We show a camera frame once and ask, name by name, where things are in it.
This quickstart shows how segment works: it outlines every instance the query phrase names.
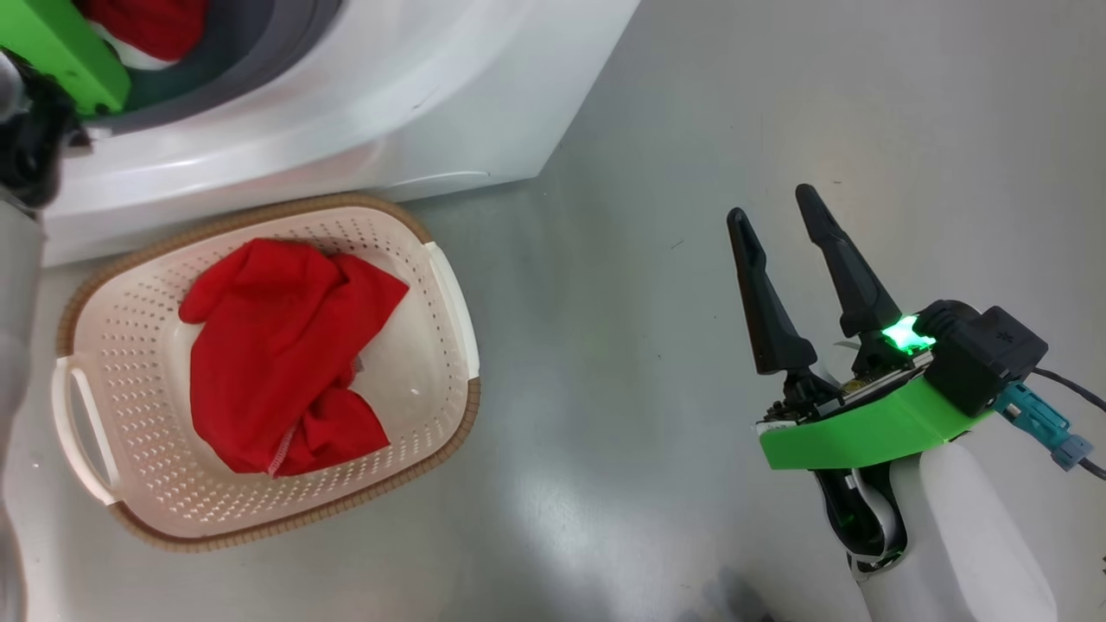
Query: red cloth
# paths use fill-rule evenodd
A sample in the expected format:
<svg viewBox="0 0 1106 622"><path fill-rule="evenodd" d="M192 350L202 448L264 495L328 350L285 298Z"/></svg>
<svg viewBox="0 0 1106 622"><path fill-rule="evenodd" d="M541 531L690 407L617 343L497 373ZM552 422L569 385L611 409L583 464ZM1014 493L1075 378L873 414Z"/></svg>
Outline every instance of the red cloth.
<svg viewBox="0 0 1106 622"><path fill-rule="evenodd" d="M119 41L155 59L179 61L204 35L208 0L80 0L77 6Z"/></svg>
<svg viewBox="0 0 1106 622"><path fill-rule="evenodd" d="M180 305L192 425L236 473L299 475L387 447L353 381L357 353L407 286L352 255L257 239L200 274ZM286 455L280 459L282 447Z"/></svg>

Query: blue cable connector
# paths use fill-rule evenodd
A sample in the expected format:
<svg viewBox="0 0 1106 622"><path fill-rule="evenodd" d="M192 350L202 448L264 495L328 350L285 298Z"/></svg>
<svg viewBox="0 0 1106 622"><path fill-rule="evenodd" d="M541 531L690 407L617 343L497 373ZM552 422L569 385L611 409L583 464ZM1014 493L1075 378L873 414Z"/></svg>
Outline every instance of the blue cable connector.
<svg viewBox="0 0 1106 622"><path fill-rule="evenodd" d="M1003 390L992 407L1044 445L1053 462L1064 470L1075 468L1095 448L1086 438L1068 432L1071 422L1023 383L1015 382Z"/></svg>

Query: basket handle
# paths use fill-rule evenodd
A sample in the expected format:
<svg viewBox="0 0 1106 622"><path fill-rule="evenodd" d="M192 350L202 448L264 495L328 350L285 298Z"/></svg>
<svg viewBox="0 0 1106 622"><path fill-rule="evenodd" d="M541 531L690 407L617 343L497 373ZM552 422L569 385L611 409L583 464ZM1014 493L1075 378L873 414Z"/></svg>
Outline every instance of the basket handle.
<svg viewBox="0 0 1106 622"><path fill-rule="evenodd" d="M469 307L465 303L465 294L461 293L461 284L457 282L457 274L453 267L446 259L446 253L438 248L436 242L426 242L426 249L430 251L430 266L434 268L434 276L438 282L445 286L446 307L449 310L449 318L453 321L453 330L460 336L460 345L463 349L466 362L469 367L469 380L480 375L480 352L477 350L477 333L472 330L472 318L469 315Z"/></svg>
<svg viewBox="0 0 1106 622"><path fill-rule="evenodd" d="M112 480L113 485L118 481L119 474L115 467L115 459L112 457L112 449L107 445L107 436L104 434L104 425L100 421L100 412L96 410L96 403L92 397L92 386L88 384L88 376L76 366L76 362L73 359L73 356L63 356L58 360L58 366L54 367L53 384L51 386L54 426L58 428L58 438L62 443L65 459L69 462L70 468L73 469L76 478L81 480L85 489L100 500L100 502L109 506L119 499L112 491L113 486L105 483L95 467L92 466L92 460L88 459L88 454L84 450L84 444L81 443L81 438L77 436L76 424L73 421L73 396L70 390L70 377L76 382L81 401L84 402L85 411L88 413L93 434L96 436L96 444L100 446L100 455L104 458L104 468L107 470L107 477Z"/></svg>

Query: gray floor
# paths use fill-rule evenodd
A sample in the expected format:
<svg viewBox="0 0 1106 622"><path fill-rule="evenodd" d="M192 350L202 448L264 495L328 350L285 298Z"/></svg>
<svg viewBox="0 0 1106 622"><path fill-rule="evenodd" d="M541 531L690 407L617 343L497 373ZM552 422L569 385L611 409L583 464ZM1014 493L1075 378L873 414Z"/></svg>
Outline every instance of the gray floor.
<svg viewBox="0 0 1106 622"><path fill-rule="evenodd" d="M904 308L1002 304L1050 366L1106 391L1106 15L1037 4L644 0L539 179L413 206L480 340L463 449L254 545L163 553L79 489L45 392L62 301L92 267L51 271L4 479L31 619L706 622L762 601L865 620L813 478L770 471L750 431L780 379L754 373L723 217L749 209L823 352L838 309L800 182ZM1106 446L1106 418L1035 386ZM1062 620L1106 619L1106 487L1001 421L967 443Z"/></svg>

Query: beige plastic basket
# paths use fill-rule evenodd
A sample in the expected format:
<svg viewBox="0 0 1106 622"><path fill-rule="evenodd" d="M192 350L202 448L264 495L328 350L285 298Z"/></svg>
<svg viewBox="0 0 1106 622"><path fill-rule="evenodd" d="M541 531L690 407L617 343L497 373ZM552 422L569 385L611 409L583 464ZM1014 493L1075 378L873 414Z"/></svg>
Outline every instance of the beige plastic basket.
<svg viewBox="0 0 1106 622"><path fill-rule="evenodd" d="M196 435L188 375L199 329L180 322L177 308L197 276L254 238L351 252L410 286L362 351L365 372L353 384L389 447L271 479L232 473ZM445 255L403 209L354 194L261 208L124 258L74 294L58 354L54 422L70 466L132 532L169 550L257 540L401 486L460 446L480 400L472 324ZM74 397L87 412L100 470L79 434Z"/></svg>

